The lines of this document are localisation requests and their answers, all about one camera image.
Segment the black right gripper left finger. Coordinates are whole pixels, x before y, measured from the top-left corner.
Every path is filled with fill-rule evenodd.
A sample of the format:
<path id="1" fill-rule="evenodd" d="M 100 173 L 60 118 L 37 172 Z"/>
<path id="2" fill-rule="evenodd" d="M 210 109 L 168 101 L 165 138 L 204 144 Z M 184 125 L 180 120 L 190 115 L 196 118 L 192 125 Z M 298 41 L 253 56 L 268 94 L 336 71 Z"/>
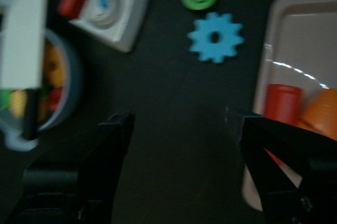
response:
<path id="1" fill-rule="evenodd" d="M 110 224 L 133 129 L 134 115 L 117 113 L 41 154 L 4 224 Z"/>

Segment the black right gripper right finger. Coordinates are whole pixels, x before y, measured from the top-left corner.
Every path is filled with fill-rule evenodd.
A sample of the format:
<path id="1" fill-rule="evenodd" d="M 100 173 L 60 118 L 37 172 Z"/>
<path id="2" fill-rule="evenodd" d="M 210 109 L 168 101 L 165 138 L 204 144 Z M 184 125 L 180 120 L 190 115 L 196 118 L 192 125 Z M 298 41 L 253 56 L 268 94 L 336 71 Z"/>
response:
<path id="1" fill-rule="evenodd" d="M 225 111 L 225 124 L 266 224 L 337 224 L 337 141 L 233 108 Z"/>

